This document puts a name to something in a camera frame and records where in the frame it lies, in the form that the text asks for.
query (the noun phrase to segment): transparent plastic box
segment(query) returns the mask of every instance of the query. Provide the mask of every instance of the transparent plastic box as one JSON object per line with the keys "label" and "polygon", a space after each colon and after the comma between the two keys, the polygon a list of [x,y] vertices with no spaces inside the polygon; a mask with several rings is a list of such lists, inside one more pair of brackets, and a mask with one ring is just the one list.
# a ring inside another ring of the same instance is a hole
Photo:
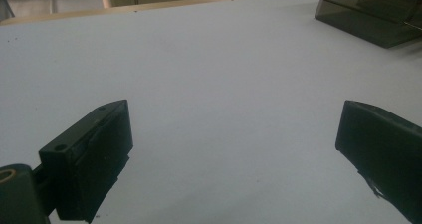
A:
{"label": "transparent plastic box", "polygon": [[320,0],[316,18],[389,48],[422,35],[422,0]]}

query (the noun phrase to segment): black plastic part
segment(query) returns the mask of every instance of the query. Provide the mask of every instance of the black plastic part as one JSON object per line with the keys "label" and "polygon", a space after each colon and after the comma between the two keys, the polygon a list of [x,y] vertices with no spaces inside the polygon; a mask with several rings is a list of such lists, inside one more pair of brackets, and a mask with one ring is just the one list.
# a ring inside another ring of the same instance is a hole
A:
{"label": "black plastic part", "polygon": [[0,223],[48,224],[30,166],[0,168]]}
{"label": "black plastic part", "polygon": [[335,147],[375,195],[422,223],[422,128],[381,108],[346,101]]}
{"label": "black plastic part", "polygon": [[43,171],[60,219],[91,222],[131,149],[127,101],[93,110],[43,147]]}

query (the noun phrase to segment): white tabletop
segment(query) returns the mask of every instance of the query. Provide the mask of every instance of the white tabletop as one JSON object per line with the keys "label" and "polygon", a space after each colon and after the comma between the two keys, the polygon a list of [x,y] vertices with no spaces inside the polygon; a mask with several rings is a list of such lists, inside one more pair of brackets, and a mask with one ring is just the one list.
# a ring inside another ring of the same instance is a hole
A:
{"label": "white tabletop", "polygon": [[334,143],[345,100],[422,124],[422,43],[382,49],[315,20],[317,1],[0,27],[0,166],[35,167],[128,99],[134,148],[94,223],[408,223]]}

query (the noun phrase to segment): screw hole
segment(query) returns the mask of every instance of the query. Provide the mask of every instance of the screw hole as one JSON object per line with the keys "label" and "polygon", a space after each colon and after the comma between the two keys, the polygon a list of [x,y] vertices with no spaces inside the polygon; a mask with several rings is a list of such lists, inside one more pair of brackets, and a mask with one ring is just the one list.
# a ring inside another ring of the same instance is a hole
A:
{"label": "screw hole", "polygon": [[0,171],[0,183],[7,182],[13,176],[15,176],[15,174],[16,174],[16,170],[14,169],[6,169],[3,171]]}
{"label": "screw hole", "polygon": [[54,151],[62,151],[66,148],[64,144],[60,144],[54,148]]}

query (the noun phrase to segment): white table surface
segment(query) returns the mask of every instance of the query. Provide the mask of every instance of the white table surface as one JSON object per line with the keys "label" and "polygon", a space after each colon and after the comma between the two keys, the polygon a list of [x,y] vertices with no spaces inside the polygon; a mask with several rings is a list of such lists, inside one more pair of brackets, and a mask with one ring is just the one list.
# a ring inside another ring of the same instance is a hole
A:
{"label": "white table surface", "polygon": [[0,27],[0,166],[35,167],[128,99],[134,148],[94,223],[408,223],[334,143],[345,100],[422,124],[422,43],[379,48],[315,20],[317,1]]}

